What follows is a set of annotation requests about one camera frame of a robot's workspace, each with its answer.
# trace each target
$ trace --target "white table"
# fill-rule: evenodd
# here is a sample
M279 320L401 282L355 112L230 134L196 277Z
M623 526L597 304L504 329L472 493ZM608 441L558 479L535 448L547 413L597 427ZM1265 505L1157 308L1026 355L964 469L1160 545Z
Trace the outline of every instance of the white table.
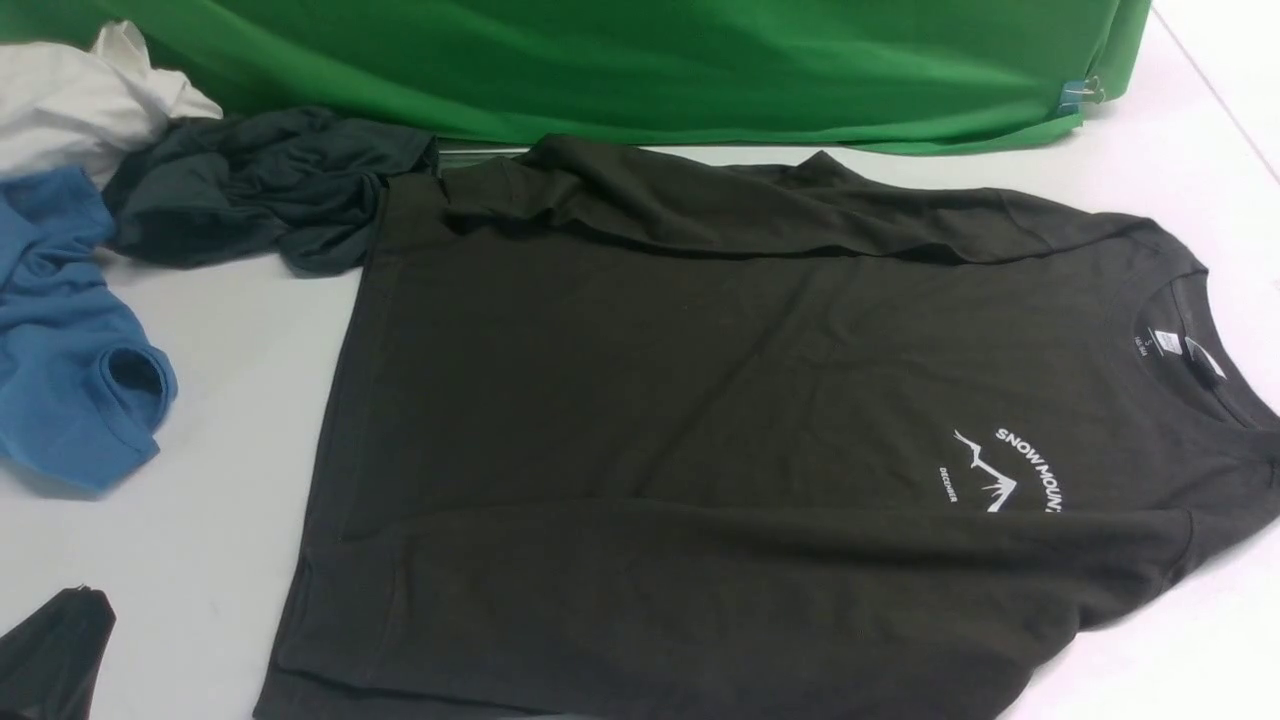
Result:
M1280 407L1280 186L1160 24L1129 96L1056 146L904 159L833 154L919 187L1004 186L1148 214L1213 270L1224 342ZM710 163L805 149L678 150ZM0 626L59 588L108 592L119 623L95 720L247 720L293 574L311 462L356 274L293 279L275 258L106 277L166 350L180 393L161 454L90 501L0 466ZM1006 717L1263 717L1280 679L1280 528L1133 618L1082 635Z

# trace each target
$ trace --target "t-shirt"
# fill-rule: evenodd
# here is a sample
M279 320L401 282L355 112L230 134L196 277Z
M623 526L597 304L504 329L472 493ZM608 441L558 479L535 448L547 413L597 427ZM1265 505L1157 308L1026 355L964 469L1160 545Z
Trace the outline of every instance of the t-shirt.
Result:
M1277 456L1149 219L550 137L393 182L257 716L991 719Z
M114 229L78 167L0 181L0 459L95 492L160 451L178 393L93 261Z

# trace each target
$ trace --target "black fabric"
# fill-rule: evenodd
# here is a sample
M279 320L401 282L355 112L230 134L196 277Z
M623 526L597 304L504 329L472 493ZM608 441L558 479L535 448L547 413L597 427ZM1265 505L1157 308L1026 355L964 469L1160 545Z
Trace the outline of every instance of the black fabric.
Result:
M383 178L435 167L431 133L321 108L184 120L104 188L110 246L174 268L279 250L333 275L364 261Z
M380 228L264 720L991 719L1280 514L1149 219L548 138Z
M101 591L64 589L0 638L0 719L86 720L115 614Z

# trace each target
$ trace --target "green backdrop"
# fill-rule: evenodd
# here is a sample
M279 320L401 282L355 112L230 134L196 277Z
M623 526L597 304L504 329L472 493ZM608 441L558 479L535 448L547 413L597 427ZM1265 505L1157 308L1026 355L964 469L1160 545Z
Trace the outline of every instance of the green backdrop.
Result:
M0 40L127 18L232 111L319 102L466 140L996 150L1124 92L1151 0L0 0Z

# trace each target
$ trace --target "clothing pile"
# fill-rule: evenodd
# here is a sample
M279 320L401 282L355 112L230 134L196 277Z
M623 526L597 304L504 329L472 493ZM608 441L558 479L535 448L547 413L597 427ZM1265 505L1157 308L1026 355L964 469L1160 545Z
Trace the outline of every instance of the clothing pile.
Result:
M383 178L436 165L417 128L321 108L223 119L129 23L90 53L0 45L0 457L92 492L155 456L178 392L99 246L177 268L278 250L338 274L364 261Z
M319 108L133 150L0 182L19 462L156 451L97 245L362 268L261 720L991 719L1280 515L1280 418L1147 218L562 136L438 173Z

